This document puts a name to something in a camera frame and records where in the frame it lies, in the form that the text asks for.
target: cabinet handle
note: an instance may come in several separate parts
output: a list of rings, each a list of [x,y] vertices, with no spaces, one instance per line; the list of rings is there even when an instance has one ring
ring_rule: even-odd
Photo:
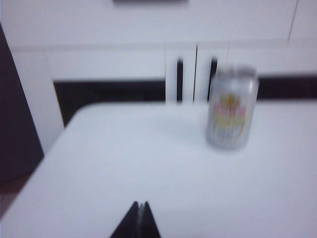
[[[209,76],[209,85],[208,85],[208,93],[207,93],[207,102],[209,101],[209,96],[210,96],[210,86],[211,86],[211,80],[213,76],[216,74],[217,71],[217,58],[212,57],[211,59],[211,66],[210,66],[210,76]]]
[[[177,61],[176,101],[183,101],[183,60]]]

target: beverage can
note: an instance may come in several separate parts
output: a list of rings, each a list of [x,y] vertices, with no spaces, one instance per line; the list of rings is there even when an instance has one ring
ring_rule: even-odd
[[[259,80],[248,66],[217,69],[211,82],[207,139],[214,146],[235,149],[247,143]]]

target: white surface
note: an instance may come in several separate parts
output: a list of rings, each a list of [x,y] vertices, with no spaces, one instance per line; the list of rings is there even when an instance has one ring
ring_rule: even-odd
[[[218,65],[224,65],[227,62],[227,56],[227,47],[223,49],[208,49],[200,48],[198,46],[195,83],[195,102],[207,101],[212,57],[216,57],[218,59]]]
[[[317,237],[317,103],[258,103],[244,149],[205,139],[207,105],[76,114],[2,221],[5,238],[109,237],[149,201],[163,238]]]
[[[11,47],[287,39],[296,0],[2,0]]]
[[[196,46],[182,50],[166,50],[165,94],[167,102],[176,102],[177,60],[183,60],[183,102],[193,102]]]
[[[299,0],[291,40],[296,38],[315,38],[317,41],[317,1]]]
[[[64,130],[44,53],[13,53],[42,149],[46,153]]]
[[[228,63],[252,65],[259,74],[317,73],[317,47],[229,49]]]
[[[162,50],[46,52],[54,81],[165,78]]]

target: white table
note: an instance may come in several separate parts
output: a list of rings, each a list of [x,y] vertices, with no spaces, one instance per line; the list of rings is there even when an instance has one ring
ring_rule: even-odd
[[[5,214],[3,238],[106,238],[149,201],[163,238],[316,238],[317,103],[257,103],[248,145],[205,139],[207,105],[76,114]]]

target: black object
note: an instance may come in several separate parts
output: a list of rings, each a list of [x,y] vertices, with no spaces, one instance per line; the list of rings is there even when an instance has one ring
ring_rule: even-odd
[[[177,61],[177,85],[176,85],[176,101],[183,101],[183,61],[179,59]]]
[[[193,102],[195,101],[196,72],[197,72],[197,55],[198,55],[198,47],[196,46]]]
[[[211,59],[211,66],[210,66],[210,75],[209,75],[209,85],[208,85],[208,94],[207,94],[207,102],[209,101],[210,97],[210,87],[211,87],[211,81],[213,76],[216,74],[217,71],[217,58],[212,57]]]
[[[134,202],[110,238],[160,238],[149,203]]]
[[[0,24],[0,182],[32,172],[42,147]]]
[[[139,235],[140,238],[160,238],[159,230],[148,202],[144,205]]]
[[[317,75],[259,76],[258,100],[317,99]]]
[[[165,79],[151,81],[55,82],[59,107],[66,125],[81,107],[98,102],[165,101]]]
[[[136,237],[138,211],[138,202],[134,202],[110,238]]]

